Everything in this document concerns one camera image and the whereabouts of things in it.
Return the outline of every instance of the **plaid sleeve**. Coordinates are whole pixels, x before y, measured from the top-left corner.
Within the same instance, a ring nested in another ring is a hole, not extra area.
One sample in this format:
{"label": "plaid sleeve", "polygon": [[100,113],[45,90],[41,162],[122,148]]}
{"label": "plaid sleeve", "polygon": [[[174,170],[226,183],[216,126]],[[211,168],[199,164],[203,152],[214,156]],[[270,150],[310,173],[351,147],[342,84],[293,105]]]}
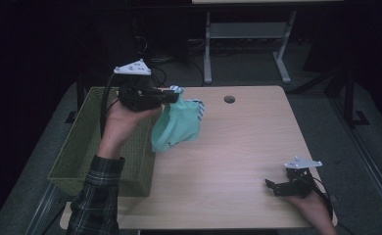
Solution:
{"label": "plaid sleeve", "polygon": [[124,159],[95,156],[84,187],[72,201],[67,234],[119,234],[118,192]]}

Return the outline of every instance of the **dark floor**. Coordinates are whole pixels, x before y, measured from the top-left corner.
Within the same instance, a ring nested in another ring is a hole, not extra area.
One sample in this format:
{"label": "dark floor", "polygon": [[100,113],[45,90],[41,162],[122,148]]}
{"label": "dark floor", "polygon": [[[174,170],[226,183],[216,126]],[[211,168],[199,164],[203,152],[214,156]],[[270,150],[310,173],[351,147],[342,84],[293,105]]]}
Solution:
{"label": "dark floor", "polygon": [[[318,75],[303,71],[309,44],[290,44],[284,61],[293,82],[283,84],[271,56],[275,46],[270,44],[261,49],[239,51],[227,57],[213,57],[212,86],[279,85],[285,90],[291,90]],[[193,57],[190,61],[200,69],[203,68],[202,56]],[[201,74],[195,65],[170,63],[159,68],[167,74],[166,85],[189,87],[200,86],[202,83]],[[370,125],[357,126],[351,130],[340,117],[339,107],[343,104],[343,95],[336,99],[327,98],[323,93],[326,84],[325,80],[303,94],[288,95],[288,100],[312,157],[323,162],[318,172],[333,196],[334,211],[339,221],[356,234],[382,234],[382,194],[365,166],[362,149],[357,147],[355,140],[355,136],[359,136],[365,151],[372,156],[382,172],[382,116],[368,93],[356,85],[355,109],[365,114]],[[55,219],[55,215],[60,215],[60,209],[72,198],[60,190],[49,188],[46,178],[72,127],[65,123],[66,119],[75,110],[76,94],[73,85],[61,100],[0,212],[0,234],[40,234],[50,221],[53,223],[46,234],[65,233],[59,227],[60,219]],[[40,202],[48,199],[52,203],[43,207]],[[341,226],[337,226],[337,229],[339,234],[348,234]],[[263,234],[262,231],[246,232]],[[313,229],[287,229],[279,230],[278,233],[315,234]],[[228,231],[218,234],[243,233]]]}

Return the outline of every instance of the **hand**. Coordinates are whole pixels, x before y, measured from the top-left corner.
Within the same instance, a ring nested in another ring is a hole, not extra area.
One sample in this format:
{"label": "hand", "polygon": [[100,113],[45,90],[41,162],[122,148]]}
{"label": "hand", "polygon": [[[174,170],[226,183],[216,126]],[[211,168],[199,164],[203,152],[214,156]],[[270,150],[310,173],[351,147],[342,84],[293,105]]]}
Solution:
{"label": "hand", "polygon": [[315,192],[311,191],[305,198],[289,196],[284,199],[293,204],[319,234],[337,234],[323,200]]}
{"label": "hand", "polygon": [[156,114],[158,111],[159,109],[133,112],[124,107],[120,102],[115,102],[107,113],[106,127],[97,156],[118,160],[122,145],[135,131],[139,122],[146,117]]}

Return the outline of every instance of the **white bracket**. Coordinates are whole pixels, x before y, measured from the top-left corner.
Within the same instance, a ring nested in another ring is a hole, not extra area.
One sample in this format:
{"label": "white bracket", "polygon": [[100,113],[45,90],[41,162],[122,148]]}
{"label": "white bracket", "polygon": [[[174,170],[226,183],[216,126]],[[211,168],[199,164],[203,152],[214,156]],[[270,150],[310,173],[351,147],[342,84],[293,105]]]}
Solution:
{"label": "white bracket", "polygon": [[322,166],[322,162],[321,161],[316,162],[314,160],[309,160],[309,159],[302,159],[302,158],[299,158],[298,156],[295,156],[295,159],[293,161],[285,164],[286,168],[295,168],[295,169],[317,167],[317,166]]}
{"label": "white bracket", "polygon": [[114,73],[131,75],[150,75],[151,70],[145,65],[142,59],[132,64],[116,67]]}

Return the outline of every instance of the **green basket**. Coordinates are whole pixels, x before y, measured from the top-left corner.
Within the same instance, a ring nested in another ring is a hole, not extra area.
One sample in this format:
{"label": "green basket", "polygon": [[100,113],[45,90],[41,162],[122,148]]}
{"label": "green basket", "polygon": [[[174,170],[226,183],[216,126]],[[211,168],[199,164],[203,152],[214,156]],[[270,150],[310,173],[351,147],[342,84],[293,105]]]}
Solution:
{"label": "green basket", "polygon": [[[83,187],[84,178],[100,143],[100,107],[104,87],[92,87],[78,113],[72,130],[48,175],[48,180],[67,194],[75,196]],[[111,89],[108,105],[117,97]],[[151,132],[158,117],[147,117],[123,146],[125,157],[121,173],[119,196],[147,197],[151,191],[155,153]]]}

